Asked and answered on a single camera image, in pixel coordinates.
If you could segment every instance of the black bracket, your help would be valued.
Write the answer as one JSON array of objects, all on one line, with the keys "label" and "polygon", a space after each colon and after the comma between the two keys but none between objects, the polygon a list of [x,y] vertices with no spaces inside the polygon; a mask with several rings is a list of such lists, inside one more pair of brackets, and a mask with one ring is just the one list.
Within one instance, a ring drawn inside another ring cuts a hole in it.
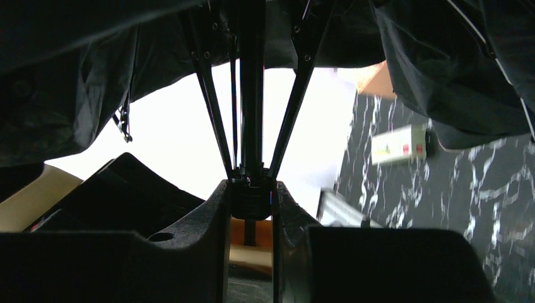
[{"label": "black bracket", "polygon": [[291,39],[297,52],[298,63],[295,81],[269,168],[268,177],[271,180],[276,180],[281,168],[336,0],[324,1],[317,5],[313,5],[312,0],[309,0],[304,8],[298,1],[289,1],[288,4],[293,17]]},{"label": "black bracket", "polygon": [[113,116],[115,125],[122,133],[122,137],[126,143],[132,142],[132,136],[130,135],[130,93],[126,96],[124,104],[119,107],[119,116],[117,114]]},{"label": "black bracket", "polygon": [[203,92],[206,108],[210,116],[210,122],[216,135],[216,141],[221,153],[225,172],[229,179],[232,178],[232,163],[230,152],[226,141],[221,110],[219,108],[214,80],[212,79],[211,46],[210,41],[201,41],[199,37],[206,37],[203,33],[220,30],[217,22],[213,22],[213,16],[218,14],[215,9],[203,7],[201,9],[190,9],[179,14],[184,37],[190,50],[191,61],[195,68],[201,91]]}]

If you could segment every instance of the white reflective stripe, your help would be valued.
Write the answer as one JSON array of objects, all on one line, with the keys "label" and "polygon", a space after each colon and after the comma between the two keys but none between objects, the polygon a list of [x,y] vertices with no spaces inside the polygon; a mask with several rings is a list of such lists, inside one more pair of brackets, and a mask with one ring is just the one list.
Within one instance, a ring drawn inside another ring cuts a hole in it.
[{"label": "white reflective stripe", "polygon": [[453,3],[452,0],[447,0],[448,3],[459,13],[459,15],[464,19],[464,21],[466,21],[466,23],[468,23],[468,25],[470,25],[470,27],[476,32],[476,34],[479,36],[479,38],[481,39],[481,41],[483,41],[483,43],[485,43],[486,45],[486,39],[485,37],[483,36],[483,34],[481,34],[481,32],[478,30],[478,28],[476,28],[476,26],[474,25],[474,23],[472,23],[472,21],[470,21],[470,19],[468,19],[468,17],[461,11],[461,9],[455,4]]},{"label": "white reflective stripe", "polygon": [[[474,25],[474,23],[472,23],[472,21],[468,19],[468,17],[461,11],[461,9],[455,3],[453,3],[453,0],[447,0],[447,1],[459,13],[459,15],[466,21],[466,23],[470,25],[470,27],[474,30],[474,32],[476,32],[476,34],[479,36],[481,41],[483,41],[483,43],[486,45],[487,42],[486,42],[485,37],[483,36],[483,34],[481,34],[481,32]],[[507,83],[509,83],[509,85],[513,85],[513,83],[511,83],[511,81],[509,80],[507,73],[505,73],[505,70],[503,69],[503,66],[498,60],[498,58],[496,58],[495,60],[496,60],[496,63],[498,64],[498,67],[500,68],[500,71],[502,71],[503,77],[505,77],[505,80],[507,80]],[[529,111],[527,109],[524,99],[520,98],[520,103],[522,104],[522,108],[524,109],[524,115],[526,115],[527,125],[529,126],[529,131],[531,132],[531,136],[535,139],[535,129],[533,129],[533,124],[531,123],[531,119],[529,117]]]}]

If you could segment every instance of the white wall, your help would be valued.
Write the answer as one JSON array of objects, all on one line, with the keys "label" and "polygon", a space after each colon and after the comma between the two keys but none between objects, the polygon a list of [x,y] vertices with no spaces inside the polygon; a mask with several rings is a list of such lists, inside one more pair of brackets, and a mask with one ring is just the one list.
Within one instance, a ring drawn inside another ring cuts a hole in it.
[{"label": "white wall", "polygon": [[[228,65],[214,68],[213,77],[228,145],[232,149]],[[266,167],[271,163],[293,79],[290,69],[270,69],[265,74],[263,153]],[[339,172],[354,98],[355,85],[338,79],[332,69],[314,71],[278,177],[313,216],[320,188],[332,187]],[[87,151],[47,163],[87,179],[111,158],[130,152],[169,182],[203,199],[225,178],[194,75],[133,103],[131,134],[134,141],[126,144],[110,122]]]}]

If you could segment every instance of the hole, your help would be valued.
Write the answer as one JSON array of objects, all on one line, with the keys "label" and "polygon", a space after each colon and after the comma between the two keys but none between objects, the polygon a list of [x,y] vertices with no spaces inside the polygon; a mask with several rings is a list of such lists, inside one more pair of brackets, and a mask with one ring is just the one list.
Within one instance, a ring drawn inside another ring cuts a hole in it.
[{"label": "hole", "polygon": [[149,241],[152,241],[152,242],[169,241],[171,239],[173,239],[173,234],[169,232],[159,232],[149,237]]}]

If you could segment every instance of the orange surface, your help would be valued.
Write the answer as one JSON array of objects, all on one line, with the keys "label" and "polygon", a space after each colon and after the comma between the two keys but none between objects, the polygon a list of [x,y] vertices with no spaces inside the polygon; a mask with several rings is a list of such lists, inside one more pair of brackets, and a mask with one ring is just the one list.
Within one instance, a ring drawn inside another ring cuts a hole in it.
[{"label": "orange surface", "polygon": [[[232,218],[230,243],[243,245],[245,238],[245,220]],[[273,248],[273,238],[271,235],[271,221],[256,222],[256,246]]]}]

